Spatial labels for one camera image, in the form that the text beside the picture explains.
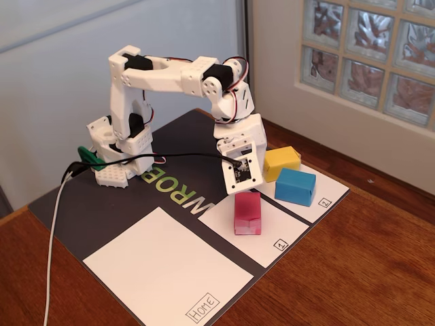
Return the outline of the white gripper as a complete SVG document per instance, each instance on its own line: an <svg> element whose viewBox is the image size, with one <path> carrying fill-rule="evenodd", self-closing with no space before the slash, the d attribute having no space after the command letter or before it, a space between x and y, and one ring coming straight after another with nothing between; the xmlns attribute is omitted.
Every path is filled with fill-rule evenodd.
<svg viewBox="0 0 435 326"><path fill-rule="evenodd" d="M235 123L215 124L213 136L217 140L216 148L222 155L237 158L255 151L258 163L264 163L267 139L259 113Z"/></svg>

